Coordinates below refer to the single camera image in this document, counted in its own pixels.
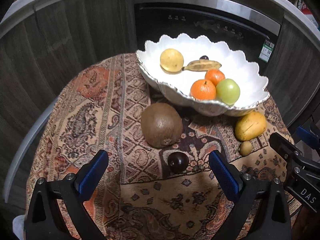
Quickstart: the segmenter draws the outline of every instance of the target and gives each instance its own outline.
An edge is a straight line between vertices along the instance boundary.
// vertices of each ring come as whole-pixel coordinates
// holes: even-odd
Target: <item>tangerine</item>
[[[200,79],[192,84],[190,95],[200,100],[213,100],[216,98],[216,87],[210,80]]]
[[[218,69],[209,69],[207,73],[204,76],[205,79],[209,79],[215,86],[218,85],[218,83],[225,79],[225,75]]]

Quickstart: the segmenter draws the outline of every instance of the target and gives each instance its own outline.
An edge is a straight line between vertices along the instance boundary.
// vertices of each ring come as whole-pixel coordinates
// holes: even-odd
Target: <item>blue gripper pad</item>
[[[92,160],[84,164],[76,174],[75,188],[79,201],[88,201],[109,164],[108,153],[99,150]]]
[[[227,199],[236,203],[240,198],[239,192],[242,189],[242,181],[237,168],[229,164],[217,150],[209,154],[209,166]]]
[[[300,137],[300,139],[307,144],[311,149],[319,149],[320,143],[319,138],[313,133],[305,130],[301,126],[296,128],[296,133]]]

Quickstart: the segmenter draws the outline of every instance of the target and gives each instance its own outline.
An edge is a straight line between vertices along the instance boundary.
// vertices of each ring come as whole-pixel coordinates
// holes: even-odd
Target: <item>paisley pattern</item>
[[[268,145],[271,133],[292,141],[272,98],[256,110],[268,121],[252,139],[253,153],[239,154],[234,136],[237,118],[204,117],[176,107],[183,133],[174,145],[154,149],[144,140],[141,112],[151,103],[167,102],[149,88],[135,54],[118,55],[79,73],[63,89],[40,140],[27,182],[27,207],[39,177],[48,181],[76,173],[99,149],[109,166],[92,198],[84,203],[108,239],[211,239],[233,207],[209,168],[208,155],[219,150],[238,170],[259,179],[284,180],[285,161]],[[189,165],[172,174],[167,158],[184,152]],[[292,223],[300,204],[288,195]],[[252,208],[239,237],[245,236],[257,210]],[[59,206],[72,234],[79,238],[62,201]]]

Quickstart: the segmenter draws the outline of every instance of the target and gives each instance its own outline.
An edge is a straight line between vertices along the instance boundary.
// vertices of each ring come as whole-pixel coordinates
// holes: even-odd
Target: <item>mango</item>
[[[236,138],[239,141],[250,141],[263,134],[267,121],[263,114],[252,111],[237,121],[235,127]]]

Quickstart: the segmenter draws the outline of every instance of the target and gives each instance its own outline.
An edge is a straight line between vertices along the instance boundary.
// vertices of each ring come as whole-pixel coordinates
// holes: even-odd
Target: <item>fruit bowl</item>
[[[189,70],[170,73],[160,66],[160,55],[168,48],[177,49],[184,58],[184,65],[206,55],[221,63],[220,70],[226,78],[233,79],[240,87],[240,97],[229,106],[219,100],[198,100],[190,96],[192,84],[204,79],[205,71]],[[182,33],[177,38],[162,35],[157,43],[145,42],[145,51],[137,50],[140,72],[147,83],[159,90],[170,102],[179,106],[191,106],[206,116],[227,114],[242,116],[266,101],[270,94],[265,91],[268,78],[259,75],[259,65],[248,62],[244,52],[232,51],[224,41],[211,42],[206,36],[196,39]]]

